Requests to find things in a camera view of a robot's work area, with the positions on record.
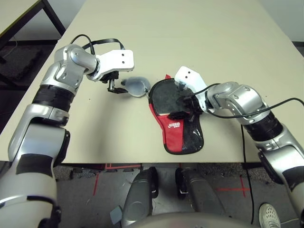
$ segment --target shoe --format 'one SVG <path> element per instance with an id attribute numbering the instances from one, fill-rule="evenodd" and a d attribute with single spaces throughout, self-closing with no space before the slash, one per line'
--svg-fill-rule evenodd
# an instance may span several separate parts
<path id="1" fill-rule="evenodd" d="M 261 228 L 281 228 L 281 222 L 276 209 L 268 203 L 263 203 L 258 211 Z"/>

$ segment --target black band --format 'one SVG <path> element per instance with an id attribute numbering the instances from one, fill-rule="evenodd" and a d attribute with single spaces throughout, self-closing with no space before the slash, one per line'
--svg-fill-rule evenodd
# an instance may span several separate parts
<path id="1" fill-rule="evenodd" d="M 281 178 L 277 175 L 276 171 L 272 168 L 271 164 L 269 163 L 269 161 L 267 160 L 267 158 L 265 157 L 263 152 L 259 152 L 258 156 L 266 170 L 266 172 L 268 173 L 268 176 L 277 184 L 283 184 Z"/>
<path id="2" fill-rule="evenodd" d="M 304 166 L 297 166 L 283 172 L 290 191 L 292 192 L 298 184 L 304 182 Z"/>
<path id="3" fill-rule="evenodd" d="M 258 142 L 272 139 L 278 136 L 283 130 L 283 126 L 272 112 L 264 119 L 253 124 L 244 125 L 244 127 L 252 139 Z"/>
<path id="4" fill-rule="evenodd" d="M 304 209 L 302 210 L 300 219 L 300 228 L 304 228 Z"/>
<path id="5" fill-rule="evenodd" d="M 42 201 L 50 204 L 55 204 L 54 201 L 48 197 L 44 196 L 27 196 L 28 201 Z"/>
<path id="6" fill-rule="evenodd" d="M 41 85 L 34 97 L 33 104 L 47 105 L 68 112 L 74 96 L 66 89 L 54 85 Z"/>
<path id="7" fill-rule="evenodd" d="M 70 134 L 69 131 L 66 130 L 65 137 L 63 139 L 60 151 L 59 151 L 59 153 L 56 157 L 56 160 L 54 162 L 54 167 L 60 165 L 61 162 L 63 162 L 63 160 L 66 158 L 67 147 L 68 147 L 68 144 L 70 143 L 70 138 L 71 138 L 71 134 Z"/>
<path id="8" fill-rule="evenodd" d="M 53 177 L 52 160 L 52 157 L 43 154 L 23 154 L 17 165 L 16 174 L 37 172 Z"/>
<path id="9" fill-rule="evenodd" d="M 96 44 L 106 44 L 106 43 L 119 43 L 120 45 L 120 49 L 121 50 L 124 50 L 124 46 L 123 44 L 118 40 L 118 39 L 115 39 L 115 38 L 109 38 L 109 39 L 100 39 L 100 40 L 94 40 L 91 42 L 92 45 L 96 45 Z M 84 50 L 86 50 L 87 48 L 90 47 L 90 43 L 84 45 L 82 48 Z"/>

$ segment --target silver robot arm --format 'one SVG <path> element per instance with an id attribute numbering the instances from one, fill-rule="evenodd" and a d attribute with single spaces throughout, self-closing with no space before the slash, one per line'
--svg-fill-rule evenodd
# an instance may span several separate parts
<path id="1" fill-rule="evenodd" d="M 194 93 L 206 88 L 201 76 L 184 66 L 175 76 L 176 84 Z M 261 96 L 250 86 L 227 82 L 196 95 L 201 110 L 228 109 L 233 115 L 250 114 L 267 108 Z M 289 199 L 304 223 L 304 150 L 271 111 L 237 118 L 259 149 L 259 158 L 269 176 L 286 186 Z"/>
<path id="2" fill-rule="evenodd" d="M 27 106 L 9 144 L 10 169 L 0 179 L 0 221 L 5 228 L 56 227 L 60 222 L 53 167 L 66 155 L 69 108 L 83 75 L 110 81 L 115 92 L 118 71 L 132 71 L 133 52 L 113 50 L 91 55 L 75 44 L 55 53 L 55 63 Z"/>

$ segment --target black wire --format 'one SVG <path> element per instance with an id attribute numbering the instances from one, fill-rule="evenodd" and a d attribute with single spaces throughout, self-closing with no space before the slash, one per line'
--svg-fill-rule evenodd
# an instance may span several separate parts
<path id="1" fill-rule="evenodd" d="M 94 40 L 94 41 L 92 41 L 92 45 L 96 45 L 96 44 L 107 44 L 107 43 L 119 43 L 120 49 L 121 49 L 121 50 L 125 50 L 125 49 L 124 49 L 124 45 L 123 45 L 118 39 L 115 39 L 115 38 L 100 39 L 100 40 Z M 82 48 L 85 50 L 85 49 L 87 49 L 88 47 L 90 47 L 90 43 L 84 45 Z"/>
<path id="2" fill-rule="evenodd" d="M 198 92 L 196 92 L 196 93 L 188 94 L 188 95 L 182 95 L 182 94 L 181 94 L 180 96 L 194 96 L 194 95 L 203 93 L 203 92 L 205 92 L 207 89 L 210 89 L 211 87 L 216 86 L 216 85 L 219 85 L 219 84 L 220 84 L 220 83 L 214 83 L 214 84 L 209 85 L 209 86 L 207 86 L 206 88 L 204 88 L 204 89 L 202 89 L 202 90 L 200 90 L 200 91 L 198 91 Z"/>
<path id="3" fill-rule="evenodd" d="M 244 136 L 244 128 L 243 125 L 241 125 L 241 132 L 242 132 L 242 143 L 243 143 L 243 156 L 244 156 L 244 166 L 246 167 L 246 151 L 245 151 L 245 136 Z M 252 205 L 252 214 L 251 214 L 251 224 L 253 224 L 253 219 L 255 217 L 255 202 L 253 199 L 253 193 L 252 193 L 252 186 L 251 186 L 251 181 L 250 181 L 250 176 L 248 169 L 246 168 L 246 175 L 248 179 L 248 184 L 249 184 L 249 189 L 250 189 L 250 196 L 251 196 L 251 205 Z"/>
<path id="4" fill-rule="evenodd" d="M 265 108 L 265 109 L 263 109 L 263 110 L 256 111 L 256 112 L 253 112 L 253 113 L 244 114 L 244 115 L 233 115 L 233 116 L 216 115 L 216 114 L 212 113 L 208 108 L 207 108 L 207 112 L 210 113 L 210 114 L 213 115 L 213 116 L 218 117 L 218 118 L 222 118 L 222 119 L 234 119 L 234 118 L 247 117 L 247 116 L 251 116 L 251 115 L 260 114 L 260 113 L 266 112 L 266 111 L 268 111 L 268 110 L 270 110 L 270 109 L 276 108 L 276 107 L 278 107 L 278 106 L 280 106 L 280 105 L 283 105 L 283 104 L 285 104 L 285 103 L 287 103 L 287 102 L 289 102 L 289 101 L 293 101 L 293 100 L 300 102 L 300 103 L 304 106 L 304 101 L 302 101 L 302 100 L 299 99 L 299 98 L 292 97 L 292 98 L 286 99 L 286 100 L 284 100 L 284 101 L 282 101 L 282 102 L 280 102 L 280 103 L 277 103 L 277 104 L 275 104 L 275 105 L 273 105 L 273 106 L 271 106 L 271 107 L 268 107 L 268 108 Z"/>
<path id="5" fill-rule="evenodd" d="M 79 37 L 86 37 L 86 38 L 89 40 L 89 43 L 88 43 L 89 46 L 88 46 L 88 47 L 90 47 L 91 54 L 92 54 L 92 55 L 95 55 L 95 50 L 94 50 L 92 41 L 91 41 L 90 37 L 87 36 L 86 34 L 79 34 L 79 35 L 76 36 L 74 39 L 72 39 L 72 41 L 70 42 L 70 44 L 73 44 L 74 41 L 75 41 L 76 39 L 78 39 Z"/>

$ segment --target gray floor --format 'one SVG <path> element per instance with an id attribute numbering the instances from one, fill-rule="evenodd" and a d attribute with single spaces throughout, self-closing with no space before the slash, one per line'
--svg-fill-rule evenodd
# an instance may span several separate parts
<path id="1" fill-rule="evenodd" d="M 175 170 L 177 165 L 156 164 L 160 179 L 159 196 L 153 200 L 153 215 L 168 212 L 193 212 L 189 199 L 178 200 L 175 187 Z M 117 206 L 123 208 L 130 185 L 138 171 L 100 173 L 97 191 L 93 196 L 96 177 L 76 178 L 58 181 L 58 202 L 63 209 L 61 228 L 97 228 L 113 227 L 110 211 Z M 207 175 L 213 189 L 228 215 L 250 223 L 251 198 L 249 191 L 221 191 L 221 189 L 241 188 L 239 175 L 222 177 L 220 173 Z M 246 178 L 242 178 L 244 187 L 248 188 Z M 284 186 L 266 184 L 252 180 L 255 201 L 254 224 L 258 226 L 258 209 L 263 202 L 268 202 L 277 210 L 281 221 L 296 218 Z M 282 225 L 282 228 L 294 228 L 297 221 Z"/>
<path id="2" fill-rule="evenodd" d="M 40 46 L 44 51 L 36 62 L 36 66 L 31 69 L 28 75 L 14 82 L 20 85 L 29 85 L 35 78 L 37 72 L 43 65 L 54 46 Z M 12 47 L 6 47 L 0 51 L 0 55 L 7 53 Z M 298 48 L 304 55 L 304 47 Z M 12 52 L 9 55 L 15 64 L 22 64 L 23 59 Z M 24 95 L 22 91 L 0 91 L 0 132 L 10 118 L 12 112 Z M 160 194 L 153 200 L 153 214 L 173 212 L 173 211 L 193 211 L 187 199 L 180 201 L 176 197 L 174 172 L 177 164 L 157 164 L 160 176 Z M 244 171 L 238 164 L 201 164 L 199 171 L 204 174 L 213 189 L 219 188 L 241 188 L 240 174 L 245 177 Z M 61 228 L 98 228 L 112 227 L 109 212 L 120 205 L 123 207 L 124 201 L 134 177 L 138 171 L 115 173 L 101 173 L 99 175 L 97 191 L 93 196 L 96 176 L 93 173 L 78 175 L 67 180 L 64 175 L 57 173 L 58 202 L 63 209 Z M 252 176 L 253 194 L 255 200 L 255 220 L 258 225 L 258 208 L 262 202 L 273 204 L 279 214 L 281 221 L 286 221 L 296 217 L 284 186 L 274 184 L 263 170 L 250 171 Z M 248 187 L 246 178 L 243 178 L 245 187 Z M 246 197 L 241 191 L 217 191 L 217 194 L 229 215 L 236 219 L 250 222 L 251 200 L 248 191 Z M 282 225 L 283 228 L 297 227 L 298 222 L 290 222 Z"/>

